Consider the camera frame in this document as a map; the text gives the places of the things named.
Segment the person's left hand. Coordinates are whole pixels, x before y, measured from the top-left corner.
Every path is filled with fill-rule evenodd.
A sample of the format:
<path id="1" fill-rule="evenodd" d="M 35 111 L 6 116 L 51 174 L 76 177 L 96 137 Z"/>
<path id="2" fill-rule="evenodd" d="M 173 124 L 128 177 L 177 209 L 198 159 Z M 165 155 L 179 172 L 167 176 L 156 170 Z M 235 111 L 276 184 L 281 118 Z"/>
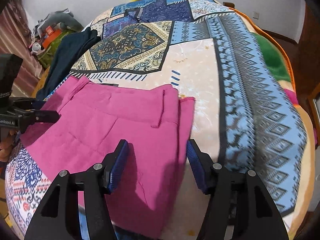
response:
<path id="1" fill-rule="evenodd" d="M 0 143 L 0 161 L 7 162 L 9 160 L 12 149 L 14 148 L 17 131 L 10 130 L 9 134 Z"/>

